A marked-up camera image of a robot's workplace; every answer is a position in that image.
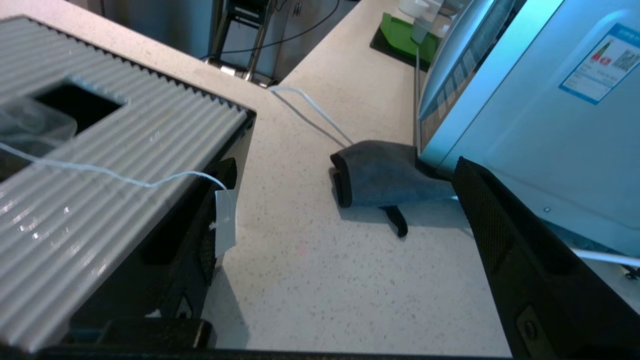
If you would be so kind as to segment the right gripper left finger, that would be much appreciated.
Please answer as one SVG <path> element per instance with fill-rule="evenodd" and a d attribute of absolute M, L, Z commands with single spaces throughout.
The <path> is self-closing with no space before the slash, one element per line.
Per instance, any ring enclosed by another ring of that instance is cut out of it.
<path fill-rule="evenodd" d="M 104 283 L 100 314 L 109 315 L 97 340 L 101 346 L 202 348 L 212 326 L 201 319 L 217 256 L 218 205 L 223 189 L 234 189 L 238 167 L 230 157 L 197 178 L 185 196 L 150 231 Z"/>

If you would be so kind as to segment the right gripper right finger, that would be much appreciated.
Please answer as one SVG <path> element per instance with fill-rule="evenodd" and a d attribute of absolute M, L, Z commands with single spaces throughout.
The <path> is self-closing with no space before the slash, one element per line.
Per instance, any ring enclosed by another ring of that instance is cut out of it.
<path fill-rule="evenodd" d="M 460 157 L 452 186 L 514 357 L 638 357 L 638 313 L 491 171 Z"/>

